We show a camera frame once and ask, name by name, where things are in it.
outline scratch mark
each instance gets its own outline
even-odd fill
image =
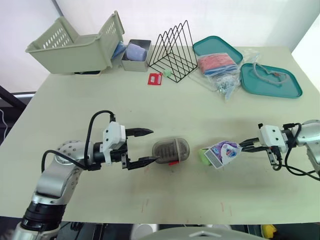
[[[144,168],[144,173],[148,172],[149,171],[149,166],[145,167]]]

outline white cable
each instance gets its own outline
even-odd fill
[[[5,112],[2,111],[1,109],[0,109],[0,112],[2,113],[2,122],[5,125],[5,130],[4,130],[4,133],[3,133],[3,141],[4,141],[5,138],[6,138],[6,135],[7,135],[8,125],[5,122]]]
[[[269,74],[273,74],[273,75],[276,76],[276,77],[279,77],[280,75],[284,75],[284,76],[285,76],[284,80],[282,80],[282,81],[272,81],[272,80],[270,80],[270,79],[268,79],[268,78],[266,78],[266,77],[260,76],[260,75],[258,74],[258,72],[257,72],[257,69],[256,69],[257,65],[258,65],[260,68],[262,68],[268,75],[269,75]],[[254,63],[253,63],[253,72],[254,72],[254,74],[255,74],[259,79],[261,79],[261,80],[263,80],[263,81],[265,81],[265,82],[267,82],[267,83],[274,84],[274,85],[283,84],[283,83],[287,82],[287,81],[289,80],[289,78],[290,78],[290,77],[288,77],[288,74],[286,74],[286,73],[284,73],[284,72],[268,71],[265,67],[263,67],[262,65],[260,65],[260,64],[257,63],[257,62],[254,62]]]

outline teal tray lid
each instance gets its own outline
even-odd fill
[[[284,83],[275,85],[267,81],[261,80],[254,72],[254,65],[252,63],[245,63],[241,67],[241,85],[251,94],[265,95],[271,97],[295,99],[302,95],[303,91],[296,80],[295,76],[286,69],[261,65],[269,72],[277,72],[287,74],[289,78]],[[280,82],[281,79],[274,74],[268,74],[259,65],[256,66],[256,72],[259,76],[266,78],[272,82]]]
[[[236,64],[239,64],[244,58],[239,51],[218,36],[208,36],[197,41],[193,44],[193,50],[198,56],[227,53]]]

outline plastic storage basket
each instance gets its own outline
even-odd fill
[[[112,68],[111,57],[125,33],[117,11],[98,34],[79,35],[62,16],[25,50],[53,74]]]

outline black wire file organizer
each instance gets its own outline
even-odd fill
[[[198,66],[193,45],[189,24],[185,20],[158,36],[149,66],[159,73],[170,70],[168,78],[178,83]]]

